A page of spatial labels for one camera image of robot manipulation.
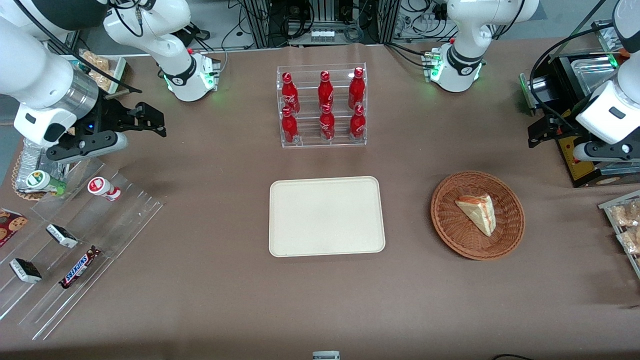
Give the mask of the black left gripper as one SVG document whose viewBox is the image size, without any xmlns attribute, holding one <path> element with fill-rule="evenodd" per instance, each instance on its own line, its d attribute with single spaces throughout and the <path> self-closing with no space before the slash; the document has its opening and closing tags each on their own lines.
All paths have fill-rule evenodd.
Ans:
<svg viewBox="0 0 640 360">
<path fill-rule="evenodd" d="M 528 147 L 535 148 L 546 141 L 557 141 L 568 137 L 580 137 L 582 125 L 576 121 L 576 115 L 565 112 L 560 117 L 546 114 L 535 122 L 535 127 L 528 127 Z"/>
</svg>

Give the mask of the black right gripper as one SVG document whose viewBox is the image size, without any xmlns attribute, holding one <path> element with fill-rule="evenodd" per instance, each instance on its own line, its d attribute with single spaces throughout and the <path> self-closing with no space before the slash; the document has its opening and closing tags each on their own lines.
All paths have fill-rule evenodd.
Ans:
<svg viewBox="0 0 640 360">
<path fill-rule="evenodd" d="M 146 102 L 138 102 L 135 107 L 128 108 L 116 99 L 99 98 L 90 112 L 90 133 L 154 132 L 165 138 L 167 130 L 164 125 L 164 114 Z"/>
</svg>

